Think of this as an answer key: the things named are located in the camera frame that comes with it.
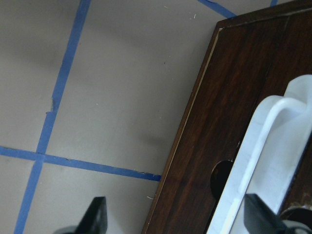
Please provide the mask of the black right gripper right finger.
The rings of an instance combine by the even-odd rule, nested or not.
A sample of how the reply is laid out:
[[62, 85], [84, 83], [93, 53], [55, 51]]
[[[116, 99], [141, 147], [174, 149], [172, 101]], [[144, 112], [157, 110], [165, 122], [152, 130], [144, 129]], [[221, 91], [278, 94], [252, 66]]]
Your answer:
[[244, 195], [244, 226], [250, 234], [310, 234], [305, 224], [282, 220], [257, 194]]

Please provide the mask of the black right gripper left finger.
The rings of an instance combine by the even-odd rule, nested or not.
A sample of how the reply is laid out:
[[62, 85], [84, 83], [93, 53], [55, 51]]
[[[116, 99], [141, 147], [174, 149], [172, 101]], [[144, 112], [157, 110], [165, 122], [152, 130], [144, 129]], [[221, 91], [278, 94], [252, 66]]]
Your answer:
[[54, 231], [54, 234], [106, 234], [108, 230], [105, 196], [94, 197], [77, 226]]

